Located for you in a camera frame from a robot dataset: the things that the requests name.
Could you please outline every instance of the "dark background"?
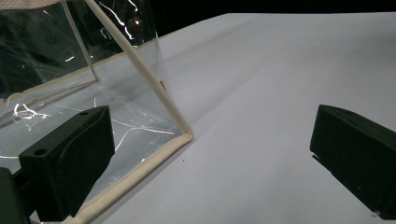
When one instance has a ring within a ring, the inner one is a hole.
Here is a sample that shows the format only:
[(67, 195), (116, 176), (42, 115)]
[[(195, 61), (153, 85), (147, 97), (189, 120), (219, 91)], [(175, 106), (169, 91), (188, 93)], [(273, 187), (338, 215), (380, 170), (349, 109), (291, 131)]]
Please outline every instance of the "dark background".
[(395, 11), (391, 1), (166, 1), (150, 0), (158, 36), (225, 13), (359, 13)]

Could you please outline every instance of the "plastic wrap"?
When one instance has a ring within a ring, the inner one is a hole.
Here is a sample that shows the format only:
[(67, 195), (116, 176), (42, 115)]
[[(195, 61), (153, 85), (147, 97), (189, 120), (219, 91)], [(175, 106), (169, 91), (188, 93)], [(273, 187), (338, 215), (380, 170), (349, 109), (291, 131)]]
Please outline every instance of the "plastic wrap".
[[(18, 155), (35, 141), (79, 111), (109, 105), (116, 154), (88, 202), (185, 132), (163, 94), (166, 73), (148, 1), (18, 3), (0, 3), (1, 166), (16, 172)], [(113, 22), (123, 47), (92, 6)]]

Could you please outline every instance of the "white table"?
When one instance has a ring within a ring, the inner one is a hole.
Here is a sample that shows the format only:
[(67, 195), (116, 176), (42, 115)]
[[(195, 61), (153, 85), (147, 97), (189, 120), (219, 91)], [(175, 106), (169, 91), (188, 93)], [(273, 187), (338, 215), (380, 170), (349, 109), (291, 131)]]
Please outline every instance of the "white table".
[(97, 223), (384, 221), (312, 158), (318, 105), (396, 131), (396, 13), (226, 14), (160, 40), (194, 140)]

